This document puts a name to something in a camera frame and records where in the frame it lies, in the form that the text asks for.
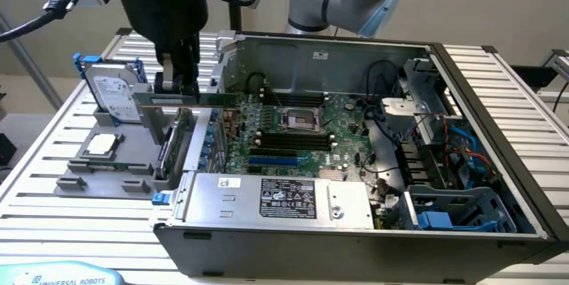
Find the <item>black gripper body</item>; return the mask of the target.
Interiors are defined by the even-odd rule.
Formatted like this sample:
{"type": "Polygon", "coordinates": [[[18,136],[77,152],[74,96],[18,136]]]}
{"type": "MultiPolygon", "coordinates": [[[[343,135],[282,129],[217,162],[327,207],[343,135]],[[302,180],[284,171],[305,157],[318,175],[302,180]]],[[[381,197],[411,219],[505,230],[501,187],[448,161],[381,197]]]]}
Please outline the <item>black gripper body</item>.
{"type": "Polygon", "coordinates": [[[133,29],[160,54],[178,52],[209,19],[206,0],[122,0],[122,4],[133,29]]]}

